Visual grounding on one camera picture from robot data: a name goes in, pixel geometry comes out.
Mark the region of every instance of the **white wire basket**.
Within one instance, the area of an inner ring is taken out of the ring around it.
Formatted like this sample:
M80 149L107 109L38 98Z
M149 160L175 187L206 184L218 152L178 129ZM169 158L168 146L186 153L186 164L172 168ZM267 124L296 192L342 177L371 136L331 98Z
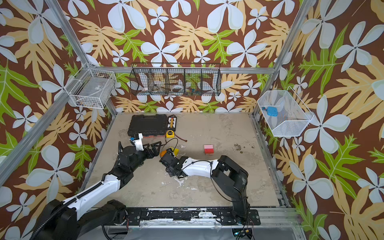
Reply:
M308 109L295 91L293 94ZM257 100L257 103L275 137L300 136L314 117L313 112L309 109L305 113L290 92L286 90L267 91ZM275 107L277 116L269 116L267 111L263 110L263 108L268 109L268 107Z
M77 107L104 109L115 88L116 75L112 71L84 65L74 80L77 83L68 95Z

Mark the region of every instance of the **yellow object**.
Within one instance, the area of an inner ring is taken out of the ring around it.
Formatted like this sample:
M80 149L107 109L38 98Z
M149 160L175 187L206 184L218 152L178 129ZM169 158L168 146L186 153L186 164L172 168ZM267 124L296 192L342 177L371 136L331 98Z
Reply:
M163 157L164 154L165 154L166 152L167 152L167 150L162 151L162 152L160 153L160 157ZM179 153L179 149L176 148L175 151L173 152L173 154L174 154L175 156L177 156L178 153Z
M172 130L168 130L166 134L167 138L175 137L175 133Z

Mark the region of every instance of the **table surface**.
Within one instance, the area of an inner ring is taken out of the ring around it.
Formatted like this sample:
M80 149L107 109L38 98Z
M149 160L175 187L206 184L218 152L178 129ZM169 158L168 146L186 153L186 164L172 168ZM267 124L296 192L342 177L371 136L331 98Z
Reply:
M117 158L118 141L123 147L130 145L127 131L133 114L118 114L102 147L91 173L87 187L101 180L109 172ZM248 202L251 206L278 206L275 186L252 126L245 113L177 114L176 134L188 142L179 140L177 157L214 160L227 155L249 174L247 185ZM143 144L165 142L165 137L145 137ZM176 140L168 146L175 146ZM213 144L215 153L204 154L204 144ZM160 156L145 160L134 172L131 181L119 191L100 201L96 207L116 199L127 207L219 207L231 206L215 190L207 177L190 176L183 179L170 177L159 162Z

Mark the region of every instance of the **tape measure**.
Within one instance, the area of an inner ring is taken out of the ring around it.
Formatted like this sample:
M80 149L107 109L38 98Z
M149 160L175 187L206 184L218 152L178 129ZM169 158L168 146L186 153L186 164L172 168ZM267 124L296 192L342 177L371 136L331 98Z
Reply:
M167 138L175 137L175 133L172 130L168 130L166 134Z

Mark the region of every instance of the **black wire basket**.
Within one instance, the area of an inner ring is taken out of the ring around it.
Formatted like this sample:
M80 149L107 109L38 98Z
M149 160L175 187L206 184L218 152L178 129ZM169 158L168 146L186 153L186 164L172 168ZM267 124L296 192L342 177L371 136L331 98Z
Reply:
M178 63L178 67L167 67L170 66L169 63L158 65L160 67L143 63L131 64L130 87L135 96L218 96L221 92L220 64Z

